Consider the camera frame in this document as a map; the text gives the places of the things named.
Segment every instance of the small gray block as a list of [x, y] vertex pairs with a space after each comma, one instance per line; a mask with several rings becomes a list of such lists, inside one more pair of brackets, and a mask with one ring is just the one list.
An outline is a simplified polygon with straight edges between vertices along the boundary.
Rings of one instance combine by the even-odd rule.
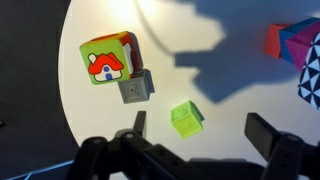
[[132, 79], [118, 82], [123, 103], [148, 101], [150, 97], [150, 85], [147, 70], [137, 72]]

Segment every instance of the lime green cube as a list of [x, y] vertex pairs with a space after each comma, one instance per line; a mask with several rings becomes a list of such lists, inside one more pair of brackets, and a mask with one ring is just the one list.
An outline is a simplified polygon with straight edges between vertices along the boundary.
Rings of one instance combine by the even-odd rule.
[[182, 138], [191, 136], [203, 129], [201, 114], [191, 101], [171, 110], [171, 123]]

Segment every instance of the white table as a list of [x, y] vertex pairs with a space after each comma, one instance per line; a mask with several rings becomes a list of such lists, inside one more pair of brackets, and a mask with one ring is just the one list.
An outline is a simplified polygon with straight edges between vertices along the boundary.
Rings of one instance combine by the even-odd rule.
[[[319, 16], [314, 8], [319, 2], [196, 2], [71, 2], [60, 44], [59, 85], [77, 143], [91, 136], [111, 140], [133, 126], [137, 111], [146, 110], [147, 140], [185, 160], [245, 158], [265, 164], [244, 136], [248, 112], [316, 144], [320, 112], [297, 95], [300, 73], [262, 49], [269, 24]], [[91, 84], [80, 55], [82, 43], [124, 30], [136, 34], [144, 67], [152, 72], [156, 92], [147, 102], [123, 104], [117, 83]], [[205, 121], [202, 132], [182, 139], [171, 126], [170, 110], [186, 100]]]

